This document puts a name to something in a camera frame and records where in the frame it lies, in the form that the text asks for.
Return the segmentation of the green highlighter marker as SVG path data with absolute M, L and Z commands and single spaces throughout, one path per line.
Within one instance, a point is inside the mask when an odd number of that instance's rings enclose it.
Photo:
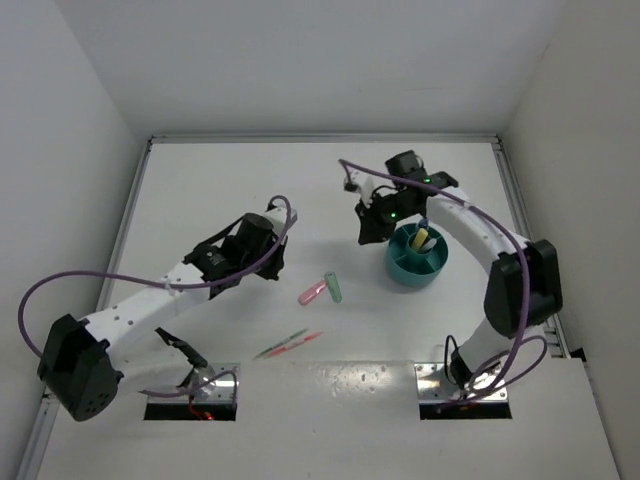
M 336 273 L 333 271 L 326 272 L 324 274 L 324 280 L 332 301 L 336 304 L 340 304 L 343 300 L 343 296 Z

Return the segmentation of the white item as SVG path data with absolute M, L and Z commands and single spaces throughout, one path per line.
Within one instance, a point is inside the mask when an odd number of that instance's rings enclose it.
M 437 242 L 438 240 L 436 238 L 431 238 L 429 241 L 425 242 L 424 245 L 421 247 L 421 252 L 426 253 L 430 251 L 436 246 Z

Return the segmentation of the yellow highlighter marker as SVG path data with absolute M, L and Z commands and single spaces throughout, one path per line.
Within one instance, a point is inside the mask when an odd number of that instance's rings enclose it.
M 427 241 L 428 237 L 429 237 L 429 233 L 427 229 L 424 229 L 424 228 L 418 229 L 411 243 L 412 250 L 415 252 L 418 252 L 422 248 L 424 243 Z

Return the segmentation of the pink highlighter marker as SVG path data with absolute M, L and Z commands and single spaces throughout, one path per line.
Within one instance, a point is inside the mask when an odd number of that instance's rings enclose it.
M 297 300 L 301 306 L 307 306 L 310 302 L 312 302 L 315 298 L 321 295 L 327 287 L 327 283 L 325 280 L 321 280 L 316 284 L 312 285 L 304 292 L 302 292 Z

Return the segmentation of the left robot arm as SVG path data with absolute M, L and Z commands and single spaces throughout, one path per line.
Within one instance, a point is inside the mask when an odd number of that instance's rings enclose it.
M 124 353 L 148 333 L 158 334 L 188 358 L 204 358 L 163 325 L 239 285 L 255 274 L 276 280 L 284 267 L 288 230 L 297 213 L 269 204 L 262 214 L 246 213 L 200 242 L 162 279 L 81 320 L 66 314 L 50 328 L 37 373 L 71 417 L 83 422 L 104 411 L 129 378 Z

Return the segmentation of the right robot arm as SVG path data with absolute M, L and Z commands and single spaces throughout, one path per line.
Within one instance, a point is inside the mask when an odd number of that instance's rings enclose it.
M 454 177 L 428 173 L 412 150 L 387 160 L 381 174 L 348 161 L 341 165 L 345 190 L 359 196 L 358 242 L 386 244 L 386 270 L 395 282 L 414 289 L 430 284 L 449 257 L 445 234 L 487 273 L 484 317 L 464 343 L 446 340 L 444 375 L 459 389 L 460 401 L 490 395 L 530 342 L 527 331 L 563 306 L 556 248 L 501 225 L 471 202 Z M 378 176 L 385 184 L 374 185 Z

